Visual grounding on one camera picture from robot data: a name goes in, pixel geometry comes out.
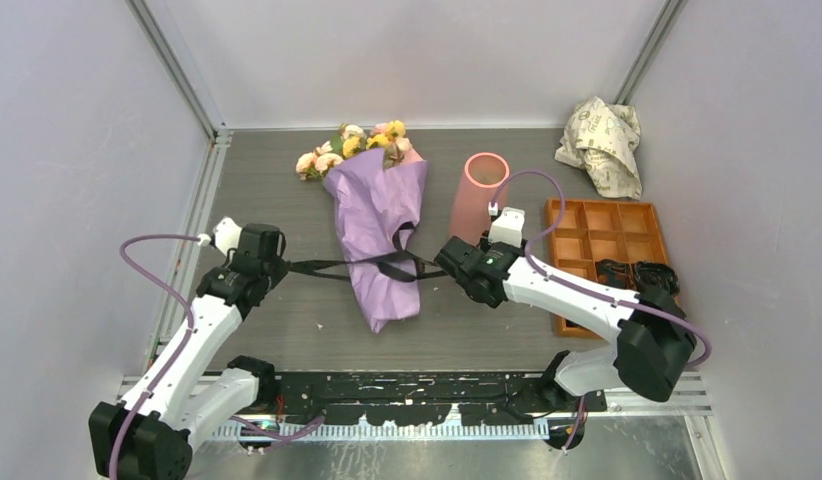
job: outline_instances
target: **white robotic arm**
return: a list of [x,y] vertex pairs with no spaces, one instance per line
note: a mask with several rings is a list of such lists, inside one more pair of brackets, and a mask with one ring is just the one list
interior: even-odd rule
[[561,408],[576,397],[626,386],[650,400],[667,401],[696,346],[690,333],[620,302],[684,314],[663,290],[621,290],[576,277],[525,257],[524,212],[505,208],[479,246],[453,237],[435,258],[474,301],[503,301],[561,315],[608,341],[588,352],[561,352],[547,367],[544,396]]
[[[249,224],[241,228],[224,218],[214,228],[213,236],[200,236],[200,245],[209,244],[226,255],[226,262],[202,277],[190,306],[192,332],[185,319],[173,340],[120,403],[101,402],[90,415],[90,435],[100,475],[107,476],[116,432],[128,409],[144,393],[151,396],[140,404],[127,440],[121,444],[119,478],[183,478],[193,451],[215,429],[244,408],[272,403],[278,396],[280,387],[273,365],[240,356],[228,364],[214,384],[190,398],[223,342],[287,274],[287,263],[281,258],[284,236],[274,226]],[[189,341],[182,345],[188,333]],[[150,392],[152,379],[162,372],[160,382]]]

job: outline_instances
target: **green leaf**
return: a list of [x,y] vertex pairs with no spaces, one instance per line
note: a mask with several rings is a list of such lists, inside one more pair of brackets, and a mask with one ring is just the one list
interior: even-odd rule
[[340,134],[333,136],[330,143],[332,146],[332,153],[336,153],[338,155],[343,154],[343,137],[341,137]]
[[317,169],[314,168],[313,166],[308,168],[308,170],[305,172],[305,179],[306,180],[313,180],[315,178],[321,178],[321,177],[322,177],[322,175],[320,175],[320,172],[318,172]]

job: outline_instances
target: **pink cylinder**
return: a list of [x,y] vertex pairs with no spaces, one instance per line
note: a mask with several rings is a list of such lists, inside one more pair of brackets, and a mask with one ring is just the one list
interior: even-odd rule
[[[478,245],[479,239],[491,225],[488,203],[508,175],[508,162],[494,153],[477,153],[464,164],[464,174],[458,182],[458,191],[452,203],[449,236]],[[505,206],[508,187],[502,190],[497,203]]]

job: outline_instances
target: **black strap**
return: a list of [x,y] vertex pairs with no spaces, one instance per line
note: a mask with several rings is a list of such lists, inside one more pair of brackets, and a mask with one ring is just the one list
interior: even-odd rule
[[[353,260],[350,262],[347,262],[345,260],[303,260],[300,262],[290,262],[288,264],[288,267],[290,271],[294,273],[310,275],[312,277],[330,278],[333,280],[344,281],[349,281],[349,276],[325,273],[322,272],[322,270],[337,267],[340,265],[372,263],[375,264],[376,267],[378,267],[379,272],[382,275],[405,283],[416,282],[417,280],[425,280],[427,278],[446,276],[446,272],[442,270],[436,272],[426,272],[426,267],[437,267],[437,265],[435,265],[434,262],[430,262],[429,260],[414,255],[413,253],[409,252],[408,250],[402,247],[402,242],[400,241],[399,233],[403,230],[414,230],[414,228],[415,227],[413,223],[405,222],[402,225],[400,225],[398,229],[396,229],[396,232],[394,232],[393,237],[391,238],[393,247],[396,250],[390,253],[376,255],[375,257],[364,258],[361,260]],[[402,270],[401,268],[397,267],[396,265],[393,265],[394,263],[401,263],[408,260],[414,262],[416,274],[410,274],[405,270]]]

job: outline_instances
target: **gray floor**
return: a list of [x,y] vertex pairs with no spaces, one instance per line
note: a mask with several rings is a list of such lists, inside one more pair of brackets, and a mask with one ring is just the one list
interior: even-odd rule
[[[496,152],[512,172],[542,168],[560,181],[565,195],[599,198],[587,175],[553,160],[561,130],[411,131],[409,138],[430,162],[423,220],[411,251],[433,258],[446,241],[449,212],[466,159]],[[230,216],[238,223],[277,225],[288,239],[289,260],[341,259],[333,202],[318,182],[302,182],[293,166],[302,153],[327,140],[328,132],[238,132],[228,151],[211,224]],[[542,206],[554,196],[540,178],[517,180],[510,206],[526,210],[525,233],[542,228]],[[221,257],[203,253],[198,272]],[[543,369],[560,350],[585,350],[598,340],[563,339],[550,315],[525,305],[496,310],[471,302],[451,279],[420,284],[419,318],[391,322],[373,334],[349,284],[289,275],[219,350],[212,369],[237,355],[251,355],[283,370],[497,370]]]

